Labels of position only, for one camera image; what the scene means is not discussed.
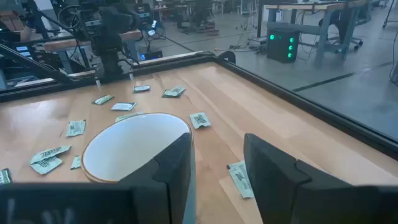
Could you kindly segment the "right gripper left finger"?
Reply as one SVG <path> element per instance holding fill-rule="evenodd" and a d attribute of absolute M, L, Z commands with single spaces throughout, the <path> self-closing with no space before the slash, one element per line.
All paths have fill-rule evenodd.
<path fill-rule="evenodd" d="M 130 189 L 132 224 L 182 224 L 191 179 L 192 136 L 183 133 L 119 181 Z"/>

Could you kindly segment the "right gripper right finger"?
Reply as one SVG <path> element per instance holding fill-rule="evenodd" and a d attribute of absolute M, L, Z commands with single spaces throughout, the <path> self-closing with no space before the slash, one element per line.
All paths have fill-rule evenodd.
<path fill-rule="evenodd" d="M 244 136 L 244 160 L 265 224 L 354 224 L 350 185 L 281 151 L 255 134 Z"/>

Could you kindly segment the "black computer with green lights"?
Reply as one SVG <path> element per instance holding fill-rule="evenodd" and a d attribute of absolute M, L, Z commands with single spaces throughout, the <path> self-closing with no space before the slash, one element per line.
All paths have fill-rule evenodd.
<path fill-rule="evenodd" d="M 293 29 L 269 29 L 267 58 L 281 63 L 294 63 L 297 57 L 300 32 Z"/>

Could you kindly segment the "wooden bench on grey legs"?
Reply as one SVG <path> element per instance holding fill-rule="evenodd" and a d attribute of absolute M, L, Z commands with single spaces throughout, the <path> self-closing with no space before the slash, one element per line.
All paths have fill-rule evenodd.
<path fill-rule="evenodd" d="M 124 52 L 132 58 L 139 60 L 139 50 L 137 41 L 142 37 L 141 31 L 133 30 L 120 34 Z M 101 60 L 94 55 L 90 41 L 77 44 L 72 36 L 63 36 L 58 40 L 44 43 L 44 49 L 51 53 L 56 53 L 63 65 L 66 74 L 75 73 L 72 62 L 79 66 L 90 69 L 97 65 Z"/>

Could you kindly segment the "grey workbench with wooden top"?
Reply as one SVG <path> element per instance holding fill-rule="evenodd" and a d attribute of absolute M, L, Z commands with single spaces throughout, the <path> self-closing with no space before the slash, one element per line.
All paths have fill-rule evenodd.
<path fill-rule="evenodd" d="M 270 28 L 288 28 L 299 31 L 302 34 L 311 34 L 319 37 L 318 42 L 312 44 L 317 48 L 315 56 L 315 65 L 319 66 L 322 63 L 323 55 L 326 52 L 341 51 L 341 56 L 346 57 L 346 53 L 350 44 L 353 43 L 354 28 L 361 23 L 358 22 L 358 15 L 360 8 L 369 6 L 372 0 L 347 0 L 347 1 L 328 1 L 323 3 L 307 2 L 307 3 L 278 3 L 266 4 L 266 9 L 269 10 L 269 18 L 267 27 Z M 292 17 L 289 23 L 276 22 L 276 11 L 278 10 L 292 10 Z M 323 11 L 323 22 L 321 26 L 310 26 L 295 23 L 295 13 L 297 10 L 302 11 Z M 337 42 L 337 38 L 328 38 L 328 28 L 331 24 L 332 14 L 336 11 L 350 11 L 348 16 L 345 37 L 342 43 Z"/>

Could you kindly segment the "black office chair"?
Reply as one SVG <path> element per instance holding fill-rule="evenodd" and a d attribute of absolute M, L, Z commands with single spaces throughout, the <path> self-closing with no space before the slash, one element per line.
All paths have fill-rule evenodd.
<path fill-rule="evenodd" d="M 338 29 L 338 37 L 328 38 L 326 36 L 326 43 L 331 45 L 343 44 L 347 33 L 353 34 L 354 28 L 358 24 L 360 18 L 360 10 L 358 8 L 345 9 L 342 11 L 333 11 L 330 16 L 329 26 L 334 25 Z"/>

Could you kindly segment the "black aluminium table frame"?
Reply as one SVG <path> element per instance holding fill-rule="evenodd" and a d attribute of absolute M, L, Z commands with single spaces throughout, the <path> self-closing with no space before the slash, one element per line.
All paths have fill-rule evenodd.
<path fill-rule="evenodd" d="M 28 86 L 16 87 L 10 90 L 0 90 L 0 103 L 30 98 L 33 96 L 40 96 L 59 91 L 73 90 L 76 88 L 94 85 L 93 78 L 75 78 L 64 75 L 55 70 L 31 60 L 15 50 L 0 44 L 0 54 L 10 57 L 13 60 L 31 67 L 35 73 L 42 73 L 52 80 L 47 83 L 29 84 Z M 371 146 L 375 150 L 393 158 L 398 161 L 398 140 L 376 131 L 365 124 L 361 124 L 341 113 L 308 100 L 293 91 L 272 83 L 248 70 L 237 66 L 233 61 L 227 60 L 224 55 L 216 56 L 211 52 L 199 52 L 188 56 L 182 56 L 171 59 L 144 61 L 139 65 L 133 66 L 131 72 L 135 76 L 145 76 L 156 72 L 165 72 L 167 70 L 174 70 L 177 68 L 189 67 L 191 65 L 198 65 L 208 62 L 214 62 L 219 66 L 233 72 L 236 75 L 250 81 L 251 83 L 263 88 L 269 93 L 289 102 L 301 110 L 310 113 L 314 117 L 328 123 L 331 126 L 339 129 L 347 135 L 356 138 L 357 140 Z"/>

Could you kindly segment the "black frame bracket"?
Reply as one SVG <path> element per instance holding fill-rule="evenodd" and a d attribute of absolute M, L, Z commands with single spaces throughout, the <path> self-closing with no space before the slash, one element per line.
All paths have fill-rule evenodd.
<path fill-rule="evenodd" d="M 236 63 L 236 55 L 233 51 L 230 51 L 230 50 L 227 50 L 227 51 L 223 52 L 222 54 L 219 54 L 217 56 L 217 59 L 218 60 L 226 60 L 233 64 Z"/>

